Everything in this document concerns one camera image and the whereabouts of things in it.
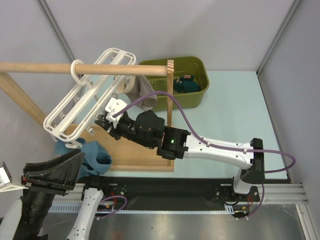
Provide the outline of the white plastic clip hanger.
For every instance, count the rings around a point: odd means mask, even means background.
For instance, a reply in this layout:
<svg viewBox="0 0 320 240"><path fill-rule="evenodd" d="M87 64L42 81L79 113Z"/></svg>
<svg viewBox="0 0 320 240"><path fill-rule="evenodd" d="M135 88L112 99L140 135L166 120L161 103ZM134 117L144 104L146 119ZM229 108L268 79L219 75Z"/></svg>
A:
<svg viewBox="0 0 320 240"><path fill-rule="evenodd" d="M70 74L75 81L75 86L61 100L61 102L52 110L43 121L43 128L55 141L62 141L69 149L80 149L82 144L77 141L83 131L93 134L89 127L90 122L96 119L99 113L105 110L105 107L111 97L116 98L119 94L118 85L121 83L120 76L129 75L99 75L97 80L92 82L93 74L83 74L80 77L76 73L76 67L84 62L76 59L71 63ZM95 104L83 117L71 133L65 133L69 126L76 120L78 115L91 102Z"/></svg>

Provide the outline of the blue sock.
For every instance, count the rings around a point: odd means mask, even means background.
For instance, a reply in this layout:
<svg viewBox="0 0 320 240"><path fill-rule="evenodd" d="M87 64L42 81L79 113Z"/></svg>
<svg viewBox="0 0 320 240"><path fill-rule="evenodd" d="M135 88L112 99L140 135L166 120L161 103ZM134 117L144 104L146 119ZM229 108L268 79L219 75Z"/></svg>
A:
<svg viewBox="0 0 320 240"><path fill-rule="evenodd" d="M84 153L77 179L105 174L112 165L112 157L108 151L95 140L87 142L80 137L77 141L82 145L81 151Z"/></svg>

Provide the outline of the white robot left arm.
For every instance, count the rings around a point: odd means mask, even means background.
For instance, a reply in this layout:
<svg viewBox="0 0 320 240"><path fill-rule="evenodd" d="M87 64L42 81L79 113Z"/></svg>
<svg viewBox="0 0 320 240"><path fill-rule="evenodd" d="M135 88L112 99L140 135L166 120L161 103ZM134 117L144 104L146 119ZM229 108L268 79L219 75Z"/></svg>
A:
<svg viewBox="0 0 320 240"><path fill-rule="evenodd" d="M47 240L43 234L45 222L57 197L65 197L78 182L85 154L80 149L54 159L26 163L20 179L22 196L0 221L2 240ZM110 187L100 176L86 177L80 208L67 239L87 240L102 200L110 195Z"/></svg>

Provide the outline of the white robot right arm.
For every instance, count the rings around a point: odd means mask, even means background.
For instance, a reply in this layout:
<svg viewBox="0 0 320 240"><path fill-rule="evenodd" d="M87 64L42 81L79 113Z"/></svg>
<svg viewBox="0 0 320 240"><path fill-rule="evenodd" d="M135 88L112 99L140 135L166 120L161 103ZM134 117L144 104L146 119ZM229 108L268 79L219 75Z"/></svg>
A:
<svg viewBox="0 0 320 240"><path fill-rule="evenodd" d="M170 127L165 120L148 110L131 119L123 113L118 121L106 114L95 120L112 138L125 138L148 149L156 149L163 159L207 159L230 164L239 168L232 179L231 196L242 201L251 188L265 183L263 141L253 138L250 142L234 143L215 141L196 135L188 130Z"/></svg>

